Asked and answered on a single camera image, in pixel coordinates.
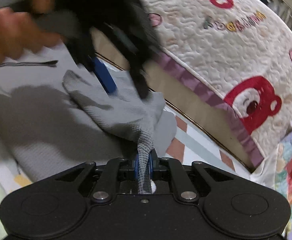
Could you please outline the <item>person left hand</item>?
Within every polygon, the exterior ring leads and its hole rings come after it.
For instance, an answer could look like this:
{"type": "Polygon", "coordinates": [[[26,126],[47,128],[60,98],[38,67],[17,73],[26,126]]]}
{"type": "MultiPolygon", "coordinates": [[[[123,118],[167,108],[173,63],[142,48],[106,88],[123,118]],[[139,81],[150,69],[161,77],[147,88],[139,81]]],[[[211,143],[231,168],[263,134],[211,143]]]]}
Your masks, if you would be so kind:
{"type": "MultiPolygon", "coordinates": [[[[32,0],[35,12],[47,14],[54,9],[55,0],[32,0]]],[[[36,25],[30,14],[13,12],[10,8],[0,9],[0,64],[9,57],[19,59],[24,50],[33,53],[43,47],[54,47],[61,41],[56,33],[43,31],[36,25]]]]}

